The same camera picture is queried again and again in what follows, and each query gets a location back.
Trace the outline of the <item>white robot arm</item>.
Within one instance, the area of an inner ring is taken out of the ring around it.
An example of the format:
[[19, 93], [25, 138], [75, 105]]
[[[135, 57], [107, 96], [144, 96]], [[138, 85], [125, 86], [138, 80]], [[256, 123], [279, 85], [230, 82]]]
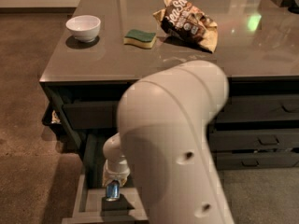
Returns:
[[227, 98], [226, 75], [206, 61], [137, 81], [103, 147], [103, 183], [131, 178], [149, 224], [235, 224], [206, 140]]

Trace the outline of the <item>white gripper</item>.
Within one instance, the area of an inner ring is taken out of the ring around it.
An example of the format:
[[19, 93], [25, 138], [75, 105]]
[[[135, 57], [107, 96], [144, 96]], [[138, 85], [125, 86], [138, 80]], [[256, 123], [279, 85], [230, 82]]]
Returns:
[[119, 180], [120, 187], [123, 187], [127, 183], [129, 174], [130, 168], [127, 161], [113, 162], [106, 160], [103, 168], [102, 187], [105, 188], [110, 180]]

